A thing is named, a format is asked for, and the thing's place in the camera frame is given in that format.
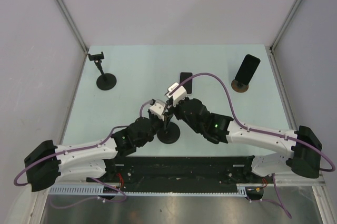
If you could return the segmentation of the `black round-base phone stand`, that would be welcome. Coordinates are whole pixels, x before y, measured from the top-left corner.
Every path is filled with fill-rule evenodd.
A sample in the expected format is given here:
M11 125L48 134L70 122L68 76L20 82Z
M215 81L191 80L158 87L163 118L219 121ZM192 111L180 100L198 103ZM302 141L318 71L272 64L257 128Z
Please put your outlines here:
M96 80L96 85L98 89L107 91L107 90L111 90L112 88L114 88L115 85L117 84L117 79L115 75L111 73L105 73L103 71L102 60L105 58L104 53L101 52L100 54L87 54L87 55L88 55L89 61L94 62L97 69L101 73L101 75Z

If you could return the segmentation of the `black clamp phone stand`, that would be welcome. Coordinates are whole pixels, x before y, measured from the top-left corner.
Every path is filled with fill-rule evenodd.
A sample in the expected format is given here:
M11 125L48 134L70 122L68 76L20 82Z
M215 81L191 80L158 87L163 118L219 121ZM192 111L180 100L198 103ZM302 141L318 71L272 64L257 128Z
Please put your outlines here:
M176 123L169 122L165 128L157 132L157 138L164 144L173 144L178 141L181 131Z

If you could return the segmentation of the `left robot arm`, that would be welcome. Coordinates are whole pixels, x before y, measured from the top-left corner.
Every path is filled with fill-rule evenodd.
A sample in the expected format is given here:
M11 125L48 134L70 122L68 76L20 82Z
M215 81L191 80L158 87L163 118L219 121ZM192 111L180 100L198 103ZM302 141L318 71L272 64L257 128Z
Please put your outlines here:
M39 144L25 159L27 182L32 191L49 188L64 177L86 179L102 178L112 181L116 177L116 168L105 164L105 160L125 157L136 152L171 121L171 115L163 118L149 113L149 117L139 117L135 122L112 132L103 140L71 146L55 145L52 140ZM93 161L101 166L95 169Z

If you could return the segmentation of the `wooden round-base phone stand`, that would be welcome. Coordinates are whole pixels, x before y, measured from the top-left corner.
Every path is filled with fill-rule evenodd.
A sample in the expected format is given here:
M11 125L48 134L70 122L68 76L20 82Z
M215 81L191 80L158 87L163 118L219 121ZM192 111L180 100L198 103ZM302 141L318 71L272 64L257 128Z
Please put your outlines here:
M249 85L238 82L237 80L232 80L231 82L232 89L237 93L244 93L249 89Z

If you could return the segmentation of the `black phone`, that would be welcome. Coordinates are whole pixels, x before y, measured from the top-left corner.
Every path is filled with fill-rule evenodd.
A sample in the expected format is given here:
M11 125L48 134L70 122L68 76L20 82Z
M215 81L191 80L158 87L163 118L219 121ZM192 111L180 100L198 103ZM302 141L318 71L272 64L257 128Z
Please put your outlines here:
M247 54L235 76L235 81L242 85L248 85L255 74L261 60L253 55Z

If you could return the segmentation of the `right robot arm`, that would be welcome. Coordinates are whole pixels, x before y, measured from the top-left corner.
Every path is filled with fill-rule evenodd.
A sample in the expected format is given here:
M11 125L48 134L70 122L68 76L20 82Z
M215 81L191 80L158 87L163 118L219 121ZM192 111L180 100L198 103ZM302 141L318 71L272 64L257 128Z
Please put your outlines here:
M194 132L211 143L245 144L272 151L270 155L254 156L244 167L243 177L256 182L269 174L292 171L310 179L320 173L322 144L311 128L269 130L240 125L232 117L211 113L198 99L169 100L168 111L184 121Z

